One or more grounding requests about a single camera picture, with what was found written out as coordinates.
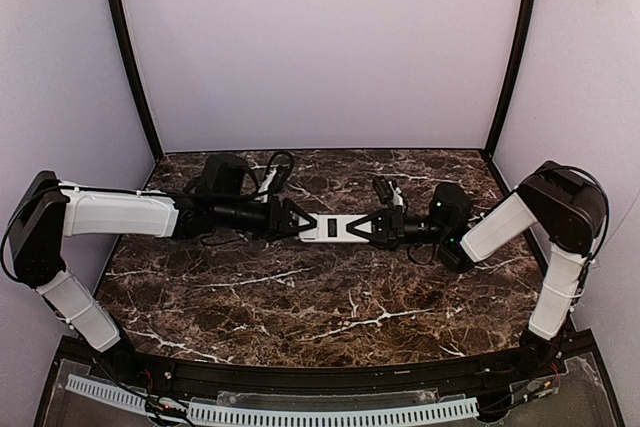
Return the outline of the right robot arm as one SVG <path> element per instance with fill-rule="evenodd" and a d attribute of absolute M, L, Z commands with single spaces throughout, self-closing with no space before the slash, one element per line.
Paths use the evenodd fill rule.
<path fill-rule="evenodd" d="M 549 237 L 550 258 L 536 306 L 520 336 L 517 369 L 533 375 L 552 360 L 608 230 L 608 198 L 591 174 L 547 161 L 475 225 L 469 223 L 471 200 L 457 184 L 438 184 L 424 217 L 409 216 L 394 204 L 390 188 L 380 179 L 374 188 L 385 208 L 347 223 L 347 232 L 381 249 L 431 244 L 435 256 L 456 273 L 471 270 L 540 225 Z"/>

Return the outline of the white red remote control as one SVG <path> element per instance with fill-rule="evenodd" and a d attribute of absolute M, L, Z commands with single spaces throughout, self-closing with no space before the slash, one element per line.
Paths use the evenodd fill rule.
<path fill-rule="evenodd" d="M 298 239 L 306 243 L 324 244 L 358 244 L 368 242 L 347 232 L 347 224 L 365 215 L 312 214 L 317 220 L 317 227 L 302 232 Z"/>

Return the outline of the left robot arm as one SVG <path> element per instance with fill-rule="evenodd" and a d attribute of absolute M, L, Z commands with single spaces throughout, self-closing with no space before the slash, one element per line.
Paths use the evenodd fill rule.
<path fill-rule="evenodd" d="M 295 237 L 317 221 L 279 192 L 293 170 L 267 165 L 258 178 L 233 154 L 207 158 L 200 175 L 180 192 L 82 186 L 42 171 L 12 215 L 1 241 L 1 267 L 12 281 L 38 292 L 97 352 L 125 341 L 111 315 L 61 256 L 65 237 L 84 234 L 192 239 L 229 228 L 269 241 Z"/>

